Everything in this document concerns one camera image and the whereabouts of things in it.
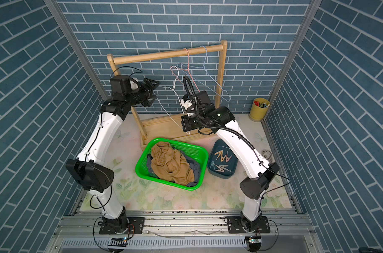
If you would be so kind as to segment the pink wire hanger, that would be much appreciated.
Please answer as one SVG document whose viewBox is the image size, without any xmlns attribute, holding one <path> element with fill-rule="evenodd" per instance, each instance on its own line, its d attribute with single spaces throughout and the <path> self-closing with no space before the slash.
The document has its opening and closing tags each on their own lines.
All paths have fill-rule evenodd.
<svg viewBox="0 0 383 253">
<path fill-rule="evenodd" d="M 187 58 L 187 60 L 188 60 L 188 62 L 187 62 L 187 68 L 186 68 L 186 69 L 182 69 L 182 68 L 179 68 L 179 67 L 174 66 L 174 65 L 172 65 L 172 66 L 169 68 L 170 71 L 171 71 L 171 73 L 172 73 L 172 75 L 175 77 L 171 89 L 175 92 L 175 94 L 177 94 L 176 91 L 175 91 L 175 88 L 176 88 L 176 82 L 178 81 L 178 82 L 181 83 L 179 77 L 180 77 L 180 70 L 182 70 L 184 73 L 189 74 L 189 77 L 191 78 L 192 83 L 193 83 L 194 86 L 196 87 L 197 91 L 200 92 L 200 89 L 199 89 L 198 85 L 196 84 L 196 81 L 194 80 L 194 78 L 193 78 L 193 76 L 192 76 L 192 74 L 191 74 L 191 71 L 190 71 L 190 53 L 189 53 L 189 51 L 188 51 L 187 48 L 183 48 L 183 50 L 186 51 L 186 53 L 187 53 L 187 57 L 188 57 L 188 58 Z"/>
</svg>

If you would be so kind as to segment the yellow clothespin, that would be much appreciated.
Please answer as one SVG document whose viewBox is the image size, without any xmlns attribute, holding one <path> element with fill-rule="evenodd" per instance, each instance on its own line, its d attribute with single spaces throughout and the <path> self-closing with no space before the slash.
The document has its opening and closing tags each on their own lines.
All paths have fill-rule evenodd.
<svg viewBox="0 0 383 253">
<path fill-rule="evenodd" d="M 220 150 L 220 151 L 216 152 L 215 155 L 217 156 L 216 159 L 220 159 L 221 161 L 223 161 L 225 159 L 223 150 Z"/>
</svg>

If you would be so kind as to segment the dark grey tank top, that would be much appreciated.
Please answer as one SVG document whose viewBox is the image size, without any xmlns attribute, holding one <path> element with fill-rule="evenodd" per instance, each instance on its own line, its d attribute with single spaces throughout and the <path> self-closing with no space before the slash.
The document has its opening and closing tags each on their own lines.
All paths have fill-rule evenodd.
<svg viewBox="0 0 383 253">
<path fill-rule="evenodd" d="M 190 167 L 191 169 L 194 171 L 194 175 L 195 175 L 195 181 L 188 184 L 186 187 L 194 187 L 198 184 L 199 182 L 199 179 L 200 179 L 200 175 L 201 175 L 201 168 L 200 168 L 200 164 L 195 161 L 194 159 L 192 159 L 191 157 L 187 156 L 183 151 L 180 151 L 184 156 L 185 158 L 187 159 L 187 162 L 190 164 Z M 152 171 L 151 169 L 151 154 L 147 154 L 147 168 L 148 168 L 148 172 L 150 174 L 151 177 L 155 177 L 155 178 L 158 178 L 154 172 Z"/>
</svg>

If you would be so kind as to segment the beige clothespin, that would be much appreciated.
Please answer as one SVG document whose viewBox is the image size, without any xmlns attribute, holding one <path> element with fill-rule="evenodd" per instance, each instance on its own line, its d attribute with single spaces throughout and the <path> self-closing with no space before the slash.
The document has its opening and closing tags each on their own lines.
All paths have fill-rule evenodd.
<svg viewBox="0 0 383 253">
<path fill-rule="evenodd" d="M 228 162 L 229 161 L 229 158 L 228 158 L 228 153 L 224 154 L 223 153 L 223 150 L 221 150 L 219 153 L 218 153 L 218 158 L 220 159 L 221 162 Z"/>
<path fill-rule="evenodd" d="M 220 173 L 233 173 L 233 171 L 229 170 L 226 166 L 219 166 L 217 171 Z"/>
</svg>

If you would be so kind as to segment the tan tank top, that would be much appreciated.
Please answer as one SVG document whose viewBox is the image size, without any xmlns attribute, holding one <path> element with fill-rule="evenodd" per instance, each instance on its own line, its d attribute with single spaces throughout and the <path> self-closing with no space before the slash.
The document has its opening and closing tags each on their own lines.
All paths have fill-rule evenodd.
<svg viewBox="0 0 383 253">
<path fill-rule="evenodd" d="M 182 186 L 195 181 L 194 171 L 185 156 L 169 142 L 158 142 L 151 148 L 151 169 L 162 180 Z"/>
</svg>

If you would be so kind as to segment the light blue wire hanger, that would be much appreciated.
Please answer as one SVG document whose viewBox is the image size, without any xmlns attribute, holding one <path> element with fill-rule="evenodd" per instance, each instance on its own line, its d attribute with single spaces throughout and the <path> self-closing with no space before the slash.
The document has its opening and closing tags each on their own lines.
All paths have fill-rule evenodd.
<svg viewBox="0 0 383 253">
<path fill-rule="evenodd" d="M 224 90 L 224 74 L 225 74 L 225 60 L 227 55 L 227 42 L 222 41 L 217 45 L 201 45 L 200 47 L 188 48 L 190 53 L 190 71 L 196 81 L 198 87 L 202 85 L 208 88 L 210 92 L 215 95 L 215 103 L 220 104 L 221 101 L 230 102 L 231 95 Z M 217 70 L 208 68 L 209 54 L 218 53 L 218 63 L 216 64 Z M 191 63 L 192 56 L 202 55 L 203 61 L 200 64 Z M 186 63 L 178 63 L 177 67 L 186 69 Z"/>
</svg>

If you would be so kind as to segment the pink clothespin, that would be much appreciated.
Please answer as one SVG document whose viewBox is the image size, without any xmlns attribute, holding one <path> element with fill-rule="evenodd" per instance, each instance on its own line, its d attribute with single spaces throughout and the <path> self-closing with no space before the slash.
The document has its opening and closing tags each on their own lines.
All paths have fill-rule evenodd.
<svg viewBox="0 0 383 253">
<path fill-rule="evenodd" d="M 232 158 L 232 156 L 228 156 L 228 155 L 226 155 L 226 156 L 225 156 L 225 161 L 226 161 L 226 162 L 229 162 L 229 160 L 230 160 L 231 158 Z"/>
</svg>

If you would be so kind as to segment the tan clothespin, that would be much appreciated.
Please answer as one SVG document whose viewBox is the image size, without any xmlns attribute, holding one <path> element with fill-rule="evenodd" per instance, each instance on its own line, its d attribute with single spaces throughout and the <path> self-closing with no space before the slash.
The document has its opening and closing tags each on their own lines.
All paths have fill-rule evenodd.
<svg viewBox="0 0 383 253">
<path fill-rule="evenodd" d="M 224 173 L 225 171 L 228 171 L 227 165 L 217 165 L 214 163 L 214 166 L 215 166 L 214 170 L 217 172 Z"/>
</svg>

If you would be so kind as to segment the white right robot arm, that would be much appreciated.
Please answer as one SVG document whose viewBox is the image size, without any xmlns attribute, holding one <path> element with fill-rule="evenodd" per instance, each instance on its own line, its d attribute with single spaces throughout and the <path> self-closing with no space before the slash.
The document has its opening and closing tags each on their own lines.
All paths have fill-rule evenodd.
<svg viewBox="0 0 383 253">
<path fill-rule="evenodd" d="M 278 173 L 279 166 L 270 163 L 256 150 L 225 106 L 215 108 L 212 104 L 196 106 L 187 102 L 183 107 L 186 110 L 182 116 L 183 131 L 210 129 L 228 145 L 242 164 L 247 178 L 240 183 L 245 195 L 241 223 L 247 232 L 257 230 L 264 195 Z"/>
</svg>

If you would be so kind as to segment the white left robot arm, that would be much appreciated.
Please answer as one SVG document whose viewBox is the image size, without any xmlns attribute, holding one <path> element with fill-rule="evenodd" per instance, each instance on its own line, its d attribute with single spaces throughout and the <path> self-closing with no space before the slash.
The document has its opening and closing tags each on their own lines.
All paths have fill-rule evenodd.
<svg viewBox="0 0 383 253">
<path fill-rule="evenodd" d="M 95 129 L 84 149 L 66 168 L 73 179 L 91 194 L 90 206 L 102 213 L 101 234 L 123 234 L 130 229 L 125 207 L 113 188 L 114 171 L 104 167 L 105 157 L 117 129 L 135 105 L 150 107 L 159 81 L 144 78 L 138 81 L 128 75 L 110 79 L 112 96 L 100 108 Z"/>
</svg>

